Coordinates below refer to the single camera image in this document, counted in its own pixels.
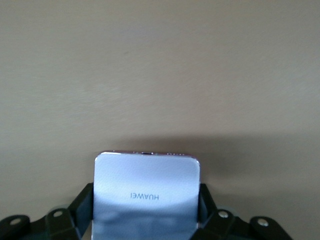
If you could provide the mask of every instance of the beige surface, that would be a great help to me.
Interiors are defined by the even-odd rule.
[[[320,1],[0,1],[0,219],[109,149],[194,154],[219,205],[320,236]]]

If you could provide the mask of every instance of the brand logo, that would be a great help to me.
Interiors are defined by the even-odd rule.
[[[144,200],[159,200],[159,195],[155,194],[144,194],[144,193],[130,193],[131,199],[144,199]]]

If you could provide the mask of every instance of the light blue phone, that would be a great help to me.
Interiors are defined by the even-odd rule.
[[[93,240],[186,240],[197,229],[200,164],[191,155],[105,151],[93,184]]]

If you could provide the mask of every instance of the plain background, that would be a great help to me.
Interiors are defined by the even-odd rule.
[[[0,219],[71,203],[101,151],[168,151],[198,157],[245,221],[318,239],[319,13],[319,0],[1,0]]]

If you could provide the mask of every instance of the phone holder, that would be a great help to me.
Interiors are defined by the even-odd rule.
[[[93,193],[94,184],[88,183],[69,207],[55,209],[34,222],[26,215],[4,218],[0,240],[81,240],[93,219]],[[272,218],[255,216],[247,223],[228,210],[217,209],[204,183],[198,221],[199,228],[189,240],[292,240]]]

